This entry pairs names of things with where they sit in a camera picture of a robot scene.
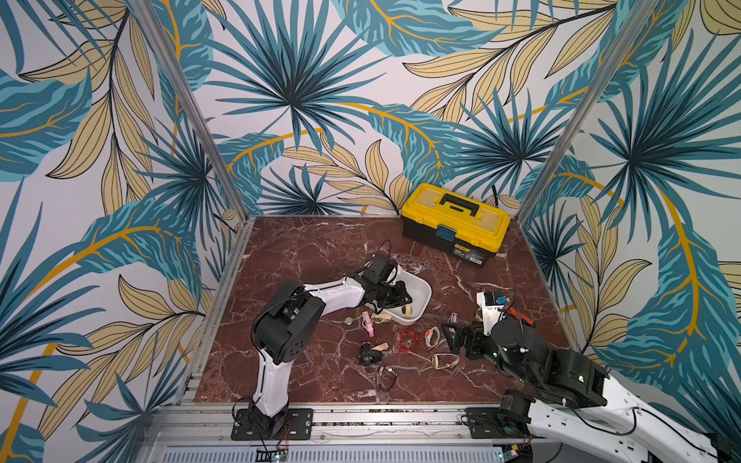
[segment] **toolbox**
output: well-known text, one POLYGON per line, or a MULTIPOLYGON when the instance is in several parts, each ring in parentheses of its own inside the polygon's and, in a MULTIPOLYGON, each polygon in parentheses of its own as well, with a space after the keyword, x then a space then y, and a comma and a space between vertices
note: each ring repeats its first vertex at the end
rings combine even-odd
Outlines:
POLYGON ((402 207, 404 236, 477 267, 499 250, 510 216, 473 199, 423 183, 402 207))

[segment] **marble surface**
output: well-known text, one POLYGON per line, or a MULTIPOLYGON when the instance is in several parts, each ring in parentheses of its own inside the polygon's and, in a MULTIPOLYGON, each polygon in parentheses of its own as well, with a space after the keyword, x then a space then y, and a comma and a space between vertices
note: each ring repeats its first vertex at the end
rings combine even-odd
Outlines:
POLYGON ((198 402, 230 402, 251 396, 256 387, 258 355, 250 343, 256 314, 285 279, 329 282, 365 263, 385 240, 391 256, 407 271, 430 283, 432 299, 422 318, 408 327, 419 334, 411 352, 399 350, 395 322, 375 325, 370 338, 359 323, 362 309, 344 309, 323 317, 294 365, 288 388, 292 402, 498 402, 519 382, 496 372, 485 360, 434 370, 433 353, 448 352, 443 340, 431 350, 425 331, 446 322, 452 312, 473 321, 477 291, 516 293, 516 307, 537 323, 543 339, 557 347, 568 342, 548 298, 522 233, 512 222, 499 253, 482 269, 402 236, 399 219, 265 218, 255 227, 233 293, 227 303, 210 357, 196 393, 198 402), (357 318, 352 325, 347 317, 357 318), (388 342, 384 364, 398 374, 387 393, 376 390, 377 366, 358 364, 360 344, 388 342))

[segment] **toolbox latch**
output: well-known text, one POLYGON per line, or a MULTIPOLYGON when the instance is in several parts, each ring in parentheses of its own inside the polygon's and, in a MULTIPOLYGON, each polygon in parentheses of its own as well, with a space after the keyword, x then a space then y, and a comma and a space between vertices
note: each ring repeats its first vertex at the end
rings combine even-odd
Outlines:
POLYGON ((452 228, 446 227, 445 225, 438 225, 435 235, 439 236, 445 241, 452 242, 456 238, 456 231, 452 228))

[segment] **pink marker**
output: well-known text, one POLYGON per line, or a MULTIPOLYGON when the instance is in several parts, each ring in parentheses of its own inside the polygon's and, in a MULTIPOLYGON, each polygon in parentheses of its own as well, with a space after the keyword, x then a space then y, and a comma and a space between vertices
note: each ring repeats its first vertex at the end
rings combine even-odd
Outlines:
POLYGON ((371 316, 368 315, 367 310, 363 310, 363 321, 365 322, 365 329, 368 331, 368 334, 370 334, 370 337, 373 337, 373 321, 371 320, 371 316))

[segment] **wall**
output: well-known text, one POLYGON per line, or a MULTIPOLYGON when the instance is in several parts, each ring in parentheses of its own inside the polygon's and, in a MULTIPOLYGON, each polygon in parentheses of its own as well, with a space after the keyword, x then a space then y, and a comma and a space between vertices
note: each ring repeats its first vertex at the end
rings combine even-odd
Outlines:
POLYGON ((213 58, 183 69, 211 69, 195 96, 252 213, 393 215, 424 181, 513 213, 633 3, 210 0, 213 58))
POLYGON ((741 439, 739 11, 739 1, 660 2, 637 41, 658 53, 626 57, 632 76, 615 75, 525 223, 582 350, 670 416, 731 442, 741 439), (671 35, 655 36, 669 16, 671 35))
POLYGON ((236 214, 123 1, 0 18, 0 462, 124 462, 198 345, 236 214))

